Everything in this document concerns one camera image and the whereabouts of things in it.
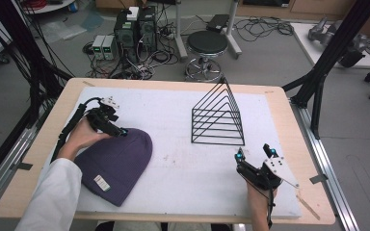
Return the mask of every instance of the knit hat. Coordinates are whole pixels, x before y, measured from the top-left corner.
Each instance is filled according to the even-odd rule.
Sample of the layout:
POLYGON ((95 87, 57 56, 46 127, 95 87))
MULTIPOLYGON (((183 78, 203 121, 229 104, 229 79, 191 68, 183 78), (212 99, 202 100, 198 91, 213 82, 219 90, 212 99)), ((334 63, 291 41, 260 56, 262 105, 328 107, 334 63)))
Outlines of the knit hat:
POLYGON ((83 172, 83 185, 116 206, 130 194, 152 154, 149 134, 127 130, 126 137, 98 141, 74 160, 83 172))

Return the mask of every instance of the human hand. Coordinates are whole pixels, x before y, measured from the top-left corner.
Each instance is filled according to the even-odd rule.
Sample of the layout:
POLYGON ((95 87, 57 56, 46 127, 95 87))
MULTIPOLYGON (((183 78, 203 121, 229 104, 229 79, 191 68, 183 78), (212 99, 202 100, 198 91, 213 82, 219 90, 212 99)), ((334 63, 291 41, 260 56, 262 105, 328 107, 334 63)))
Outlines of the human hand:
POLYGON ((77 152, 81 148, 91 146, 97 141, 108 138, 111 138, 111 136, 94 131, 87 118, 83 117, 73 131, 70 132, 67 142, 59 151, 58 158, 67 158, 74 161, 77 152))
POLYGON ((269 208, 269 191, 263 191, 253 187, 247 182, 248 185, 248 202, 251 209, 251 226, 254 231, 267 231, 269 230, 267 222, 267 214, 269 208))

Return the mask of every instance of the floor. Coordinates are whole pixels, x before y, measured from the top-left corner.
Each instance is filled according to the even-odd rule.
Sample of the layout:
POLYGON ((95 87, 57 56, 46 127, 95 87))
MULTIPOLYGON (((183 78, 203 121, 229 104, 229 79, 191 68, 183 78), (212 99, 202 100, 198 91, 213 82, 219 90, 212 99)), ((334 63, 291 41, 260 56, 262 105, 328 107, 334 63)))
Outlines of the floor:
MULTIPOLYGON (((99 14, 87 7, 78 13, 48 13, 40 18, 40 23, 64 21, 67 27, 80 25, 87 29, 87 32, 73 39, 50 43, 71 72, 84 77, 91 69, 82 48, 96 35, 112 33, 113 18, 112 13, 99 14)), ((183 28, 191 23, 194 29, 204 28, 196 17, 184 18, 183 28)), ((249 42, 242 40, 237 33, 233 35, 243 54, 235 60, 229 50, 216 59, 230 84, 281 87, 302 77, 312 68, 294 36, 272 32, 265 38, 249 42)), ((37 39, 37 44, 42 47, 40 39, 37 39)), ((185 63, 159 66, 151 80, 184 81, 184 67, 185 63)), ((363 81, 368 72, 370 69, 333 68, 325 83, 320 116, 321 141, 360 230, 370 230, 370 83, 363 81)), ((287 95, 293 96, 296 92, 297 89, 290 90, 287 95)), ((0 64, 0 145, 28 108, 28 95, 29 86, 16 66, 13 63, 0 64)), ((312 100, 308 105, 308 110, 311 109, 312 100)), ((0 230, 13 230, 16 224, 15 219, 0 218, 0 230)), ((94 228, 95 221, 76 220, 70 230, 94 228)), ((272 228, 293 229, 342 230, 342 227, 337 221, 331 226, 275 224, 272 228)))

